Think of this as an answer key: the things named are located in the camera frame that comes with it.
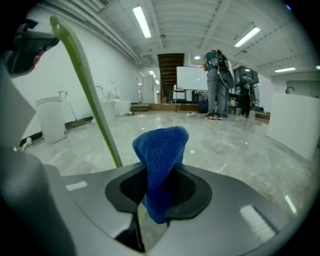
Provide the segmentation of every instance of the whiteboard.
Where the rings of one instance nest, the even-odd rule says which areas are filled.
[[[177,66],[177,88],[207,91],[207,73],[202,67]]]

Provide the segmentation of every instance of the sneaker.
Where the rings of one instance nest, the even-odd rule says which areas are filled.
[[[204,117],[205,117],[205,118],[208,118],[208,119],[210,119],[210,120],[216,119],[216,118],[215,118],[215,115],[214,115],[213,113],[208,113],[208,114],[206,114]]]

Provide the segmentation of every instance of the ceiling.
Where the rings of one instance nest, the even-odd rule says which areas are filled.
[[[111,0],[98,12],[133,51],[141,68],[157,67],[157,54],[185,53],[184,64],[199,66],[195,55],[220,49],[235,65],[267,77],[275,69],[317,72],[316,53],[280,0]],[[152,37],[145,38],[132,9],[140,5]],[[241,47],[235,43],[254,26],[261,31]]]

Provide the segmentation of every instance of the floor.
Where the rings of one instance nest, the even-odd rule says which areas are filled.
[[[255,118],[230,115],[223,121],[186,112],[149,111],[121,116],[108,122],[123,165],[138,162],[132,141],[140,134],[170,126],[183,126],[189,133],[183,163],[237,178],[272,200],[289,216],[308,208],[320,184],[319,148],[314,160],[306,161],[286,146],[266,136],[268,124]],[[66,139],[48,145],[36,140],[27,148],[43,163],[56,166],[62,176],[87,174],[115,168],[96,125],[88,123],[68,131]]]

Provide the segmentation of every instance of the white trash can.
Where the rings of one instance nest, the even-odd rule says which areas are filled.
[[[35,110],[46,143],[52,144],[67,136],[61,97],[40,99],[35,102]]]

